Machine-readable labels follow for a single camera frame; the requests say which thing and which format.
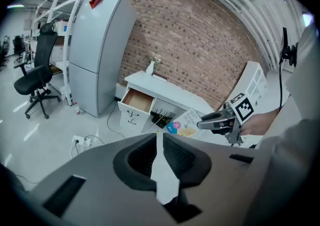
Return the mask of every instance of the drawer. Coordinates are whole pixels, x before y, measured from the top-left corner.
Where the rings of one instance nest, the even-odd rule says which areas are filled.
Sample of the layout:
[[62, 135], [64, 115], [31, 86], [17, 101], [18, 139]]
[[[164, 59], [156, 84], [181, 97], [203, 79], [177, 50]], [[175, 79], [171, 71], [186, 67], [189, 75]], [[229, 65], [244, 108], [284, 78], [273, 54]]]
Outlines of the drawer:
[[140, 133], [144, 128], [147, 120], [140, 120], [138, 117], [131, 117], [128, 113], [122, 112], [120, 126], [126, 131]]
[[156, 98], [135, 89], [128, 88], [125, 96], [118, 101], [119, 110], [131, 118], [146, 121], [155, 104]]

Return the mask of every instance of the hand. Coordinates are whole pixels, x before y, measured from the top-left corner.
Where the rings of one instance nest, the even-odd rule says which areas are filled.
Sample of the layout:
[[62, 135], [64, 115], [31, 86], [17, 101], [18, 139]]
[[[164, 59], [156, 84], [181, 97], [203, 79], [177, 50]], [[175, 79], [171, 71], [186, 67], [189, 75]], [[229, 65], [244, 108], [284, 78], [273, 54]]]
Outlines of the hand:
[[278, 111], [279, 109], [277, 108], [265, 114], [253, 115], [243, 124], [241, 135], [265, 135], [278, 115]]

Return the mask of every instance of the office chair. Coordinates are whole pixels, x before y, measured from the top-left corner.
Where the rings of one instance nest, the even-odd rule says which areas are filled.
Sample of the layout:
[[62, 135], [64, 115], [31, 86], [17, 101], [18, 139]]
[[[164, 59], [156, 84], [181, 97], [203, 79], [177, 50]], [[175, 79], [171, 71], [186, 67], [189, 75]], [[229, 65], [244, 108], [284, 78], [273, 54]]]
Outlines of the office chair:
[[30, 70], [27, 74], [24, 68], [24, 65], [27, 62], [22, 62], [14, 67], [20, 67], [24, 74], [24, 76], [22, 76], [14, 83], [14, 88], [21, 95], [32, 95], [30, 96], [29, 100], [31, 104], [25, 111], [25, 116], [27, 119], [30, 118], [28, 112], [31, 108], [33, 108], [36, 105], [36, 103], [40, 102], [44, 117], [45, 119], [48, 119], [49, 116], [45, 112], [42, 100], [57, 99], [58, 102], [60, 102], [59, 96], [45, 96], [46, 94], [50, 94], [50, 90], [45, 90], [41, 94], [39, 93], [39, 89], [43, 89], [43, 87], [46, 86], [46, 83], [50, 82], [53, 76], [53, 73], [49, 65], [49, 59], [51, 51], [56, 42], [57, 36], [58, 34], [53, 31], [52, 23], [47, 23], [43, 25], [40, 29], [40, 35], [38, 36], [37, 40], [37, 47], [34, 58], [34, 68]]
[[19, 57], [14, 61], [14, 63], [16, 63], [17, 61], [18, 62], [21, 62], [22, 61], [22, 53], [25, 50], [25, 46], [24, 46], [24, 43], [23, 43], [23, 39], [21, 38], [21, 36], [16, 36], [14, 39], [13, 39], [13, 52], [14, 52], [14, 55], [18, 55]]
[[7, 65], [5, 64], [6, 61], [8, 60], [5, 58], [3, 45], [1, 45], [1, 42], [0, 42], [0, 71], [2, 68], [7, 67]]

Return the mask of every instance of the brick wall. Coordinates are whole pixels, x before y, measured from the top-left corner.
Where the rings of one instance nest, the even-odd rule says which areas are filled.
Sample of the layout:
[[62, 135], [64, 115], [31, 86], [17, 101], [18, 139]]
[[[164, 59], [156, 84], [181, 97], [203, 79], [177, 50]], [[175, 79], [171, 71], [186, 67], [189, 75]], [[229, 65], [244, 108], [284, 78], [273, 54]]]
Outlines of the brick wall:
[[129, 38], [118, 82], [146, 70], [152, 53], [156, 72], [219, 108], [246, 62], [265, 60], [245, 26], [217, 0], [130, 0], [138, 20]]

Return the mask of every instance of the refrigerator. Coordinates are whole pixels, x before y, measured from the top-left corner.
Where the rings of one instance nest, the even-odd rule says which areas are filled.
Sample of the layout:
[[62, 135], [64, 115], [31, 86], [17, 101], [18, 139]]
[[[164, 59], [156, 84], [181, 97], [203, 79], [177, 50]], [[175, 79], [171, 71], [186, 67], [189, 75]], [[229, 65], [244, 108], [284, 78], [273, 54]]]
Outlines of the refrigerator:
[[114, 100], [124, 51], [137, 15], [128, 0], [84, 0], [72, 32], [69, 83], [73, 102], [98, 116]]

